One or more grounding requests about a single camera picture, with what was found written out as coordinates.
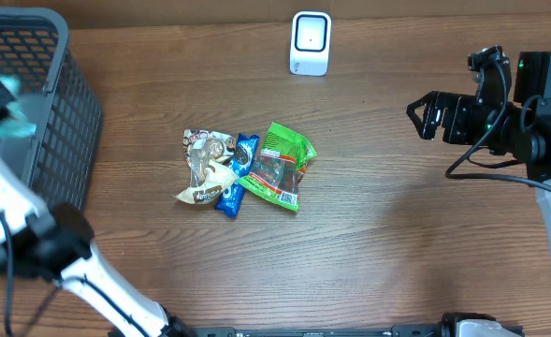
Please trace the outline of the teal wet wipes pack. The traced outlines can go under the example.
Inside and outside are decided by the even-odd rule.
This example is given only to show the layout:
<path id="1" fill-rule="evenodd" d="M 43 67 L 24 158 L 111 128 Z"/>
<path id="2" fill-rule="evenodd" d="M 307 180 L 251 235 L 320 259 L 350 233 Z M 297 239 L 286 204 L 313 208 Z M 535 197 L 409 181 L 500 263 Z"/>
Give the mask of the teal wet wipes pack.
<path id="1" fill-rule="evenodd" d="M 30 123 L 22 111 L 22 105 L 19 100 L 21 93 L 20 80 L 16 77 L 0 75 L 0 82 L 14 97 L 14 100 L 6 105 L 8 116 L 0 120 L 0 139 L 24 139 L 32 137 L 36 133 L 36 125 Z"/>

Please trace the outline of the green snack bag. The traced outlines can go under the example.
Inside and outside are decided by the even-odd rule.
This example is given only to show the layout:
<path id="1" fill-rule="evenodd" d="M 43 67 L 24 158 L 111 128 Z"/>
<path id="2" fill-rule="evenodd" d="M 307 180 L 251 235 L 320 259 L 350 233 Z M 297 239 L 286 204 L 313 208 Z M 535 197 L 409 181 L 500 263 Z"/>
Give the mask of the green snack bag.
<path id="1" fill-rule="evenodd" d="M 309 140 L 298 132 L 272 123 L 249 173 L 239 183 L 249 192 L 296 212 L 298 185 L 308 163 L 317 156 Z"/>

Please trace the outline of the blue Oreo cookie pack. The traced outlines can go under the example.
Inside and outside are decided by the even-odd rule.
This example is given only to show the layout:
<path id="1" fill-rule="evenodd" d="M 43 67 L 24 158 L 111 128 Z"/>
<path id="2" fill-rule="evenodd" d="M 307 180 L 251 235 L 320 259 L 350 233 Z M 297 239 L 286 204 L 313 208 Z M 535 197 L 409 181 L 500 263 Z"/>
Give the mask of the blue Oreo cookie pack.
<path id="1" fill-rule="evenodd" d="M 225 215 L 235 218 L 239 213 L 245 188 L 239 183 L 239 179 L 248 175 L 253 164 L 254 155 L 259 145 L 258 135 L 246 136 L 239 134 L 236 150 L 229 161 L 229 167 L 236 173 L 236 180 L 221 194 L 214 209 L 222 211 Z"/>

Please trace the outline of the brown white pastry wrapper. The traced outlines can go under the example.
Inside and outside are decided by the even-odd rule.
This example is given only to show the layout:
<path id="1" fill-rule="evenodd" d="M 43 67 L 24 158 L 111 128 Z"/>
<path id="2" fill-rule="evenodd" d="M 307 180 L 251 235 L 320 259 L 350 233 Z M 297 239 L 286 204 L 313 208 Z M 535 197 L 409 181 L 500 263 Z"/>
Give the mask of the brown white pastry wrapper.
<path id="1" fill-rule="evenodd" d="M 232 158 L 237 139 L 225 133 L 185 129 L 182 144 L 191 170 L 189 186 L 176 196 L 187 204 L 209 204 L 237 179 L 226 162 Z"/>

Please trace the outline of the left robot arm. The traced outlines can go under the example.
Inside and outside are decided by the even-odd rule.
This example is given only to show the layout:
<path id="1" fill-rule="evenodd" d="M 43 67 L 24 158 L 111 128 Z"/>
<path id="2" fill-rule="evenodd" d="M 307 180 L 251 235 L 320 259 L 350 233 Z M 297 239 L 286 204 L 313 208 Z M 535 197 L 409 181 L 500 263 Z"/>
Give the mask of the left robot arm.
<path id="1" fill-rule="evenodd" d="M 0 122 L 18 96 L 0 79 Z M 41 278 L 87 302 L 122 336 L 189 336 L 191 331 L 158 302 L 131 286 L 103 258 L 83 213 L 69 203 L 48 207 L 0 157 L 0 274 L 12 307 L 17 277 Z"/>

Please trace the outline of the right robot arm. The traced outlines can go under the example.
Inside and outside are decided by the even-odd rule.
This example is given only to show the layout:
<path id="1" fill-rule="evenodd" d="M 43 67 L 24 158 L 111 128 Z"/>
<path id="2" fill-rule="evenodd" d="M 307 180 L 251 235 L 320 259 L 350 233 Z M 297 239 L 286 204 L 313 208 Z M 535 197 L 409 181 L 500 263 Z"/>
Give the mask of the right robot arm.
<path id="1" fill-rule="evenodd" d="M 468 57 L 474 95 L 431 91 L 406 113 L 421 139 L 437 129 L 468 150 L 444 173 L 452 180 L 493 180 L 534 188 L 551 254 L 551 51 L 523 51 L 517 73 L 502 47 Z"/>

